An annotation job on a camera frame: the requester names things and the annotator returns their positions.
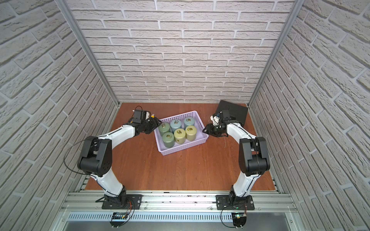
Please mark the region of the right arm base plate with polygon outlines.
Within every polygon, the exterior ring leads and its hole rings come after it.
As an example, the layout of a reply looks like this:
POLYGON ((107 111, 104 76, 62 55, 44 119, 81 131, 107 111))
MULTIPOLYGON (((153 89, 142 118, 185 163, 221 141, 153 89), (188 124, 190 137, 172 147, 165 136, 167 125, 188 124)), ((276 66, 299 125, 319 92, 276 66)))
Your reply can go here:
POLYGON ((216 195, 216 206, 218 210, 255 210, 254 201, 251 195, 246 197, 236 197, 228 195, 216 195))

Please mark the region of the yellow-green canister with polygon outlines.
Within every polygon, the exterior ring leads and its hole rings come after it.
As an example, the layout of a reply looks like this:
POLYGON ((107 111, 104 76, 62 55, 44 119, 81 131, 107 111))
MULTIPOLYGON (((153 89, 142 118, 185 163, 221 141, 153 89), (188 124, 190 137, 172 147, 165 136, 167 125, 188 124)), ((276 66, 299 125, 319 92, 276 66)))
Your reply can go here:
POLYGON ((174 140, 177 144, 185 143, 186 131, 184 129, 177 129, 174 133, 174 140))
POLYGON ((196 139, 197 128, 195 126, 193 126, 193 125, 187 126, 185 131, 186 131, 186 139, 188 141, 194 141, 196 139))

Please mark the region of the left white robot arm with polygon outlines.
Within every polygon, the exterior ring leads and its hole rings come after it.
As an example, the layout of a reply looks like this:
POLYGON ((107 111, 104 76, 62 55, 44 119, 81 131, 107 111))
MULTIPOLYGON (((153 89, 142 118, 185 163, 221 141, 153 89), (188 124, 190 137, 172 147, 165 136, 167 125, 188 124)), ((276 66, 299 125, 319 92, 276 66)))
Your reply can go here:
POLYGON ((77 161, 78 169, 91 176, 105 191, 107 198, 123 196, 124 187, 112 170, 113 149, 124 141, 140 133, 150 134, 161 125, 153 116, 146 119, 132 119, 118 129, 98 136, 90 136, 83 142, 82 151, 77 161))

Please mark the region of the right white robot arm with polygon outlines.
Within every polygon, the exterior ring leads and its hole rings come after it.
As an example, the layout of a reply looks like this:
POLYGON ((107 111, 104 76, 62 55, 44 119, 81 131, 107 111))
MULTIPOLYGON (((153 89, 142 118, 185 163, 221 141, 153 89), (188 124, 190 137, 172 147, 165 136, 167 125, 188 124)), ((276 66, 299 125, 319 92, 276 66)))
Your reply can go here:
POLYGON ((270 169, 267 142, 249 133, 239 122, 229 120, 206 125, 202 131, 214 137, 232 137, 239 144, 240 174, 229 193, 230 203, 247 198, 255 182, 270 169))

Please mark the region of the lavender plastic basket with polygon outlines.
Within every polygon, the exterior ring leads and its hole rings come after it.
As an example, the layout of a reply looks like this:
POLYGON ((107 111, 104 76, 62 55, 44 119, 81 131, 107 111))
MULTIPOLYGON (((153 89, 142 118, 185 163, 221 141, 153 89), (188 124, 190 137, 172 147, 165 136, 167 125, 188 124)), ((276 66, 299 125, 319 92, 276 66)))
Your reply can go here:
POLYGON ((161 122, 155 139, 164 156, 203 144, 209 137, 202 132, 205 126, 197 111, 162 118, 161 122))

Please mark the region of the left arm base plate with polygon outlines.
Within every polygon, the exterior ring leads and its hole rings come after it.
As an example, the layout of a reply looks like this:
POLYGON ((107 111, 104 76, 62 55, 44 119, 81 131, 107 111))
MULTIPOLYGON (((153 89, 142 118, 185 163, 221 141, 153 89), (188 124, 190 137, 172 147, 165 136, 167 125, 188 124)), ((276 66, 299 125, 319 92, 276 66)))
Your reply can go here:
POLYGON ((126 194, 124 196, 111 197, 104 196, 102 209, 128 209, 132 207, 132 210, 140 209, 142 194, 126 194))

